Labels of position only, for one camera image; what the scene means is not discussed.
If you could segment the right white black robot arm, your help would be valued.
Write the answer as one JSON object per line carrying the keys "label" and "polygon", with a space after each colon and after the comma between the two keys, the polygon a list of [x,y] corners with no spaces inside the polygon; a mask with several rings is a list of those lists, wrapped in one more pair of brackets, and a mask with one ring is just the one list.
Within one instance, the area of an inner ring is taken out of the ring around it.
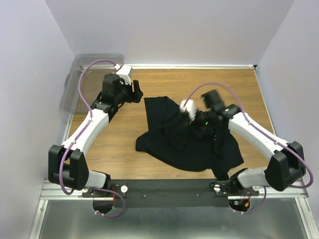
{"label": "right white black robot arm", "polygon": [[223,131],[233,131],[251,143],[269,161],[267,167],[247,168],[231,176],[229,189],[233,194],[241,195],[255,186],[271,187],[282,192],[305,175],[303,147],[298,142],[289,143],[265,130],[239,106],[226,106],[216,90],[201,97],[208,109],[206,112],[200,113],[190,99],[180,104],[180,110],[188,114],[192,123],[213,122]]}

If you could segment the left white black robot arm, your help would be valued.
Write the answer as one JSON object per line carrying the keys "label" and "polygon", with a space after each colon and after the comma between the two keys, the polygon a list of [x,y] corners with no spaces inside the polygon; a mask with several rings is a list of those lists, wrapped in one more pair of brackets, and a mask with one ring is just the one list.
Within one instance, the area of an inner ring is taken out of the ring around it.
{"label": "left white black robot arm", "polygon": [[110,176],[89,170],[86,154],[98,136],[124,103],[139,103],[143,92],[138,80],[128,75],[107,74],[102,90],[90,105],[89,111],[76,131],[61,145],[53,145],[48,152],[48,180],[71,190],[93,188],[98,196],[110,193]]}

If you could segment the black t shirt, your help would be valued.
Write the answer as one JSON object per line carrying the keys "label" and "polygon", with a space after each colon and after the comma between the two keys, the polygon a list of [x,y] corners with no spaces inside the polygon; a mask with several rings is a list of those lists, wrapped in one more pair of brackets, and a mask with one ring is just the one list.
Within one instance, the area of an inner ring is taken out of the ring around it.
{"label": "black t shirt", "polygon": [[216,126],[214,136],[195,136],[189,117],[169,97],[145,98],[148,131],[136,140],[136,151],[146,152],[180,170],[212,170],[219,180],[227,180],[230,169],[243,164],[237,140]]}

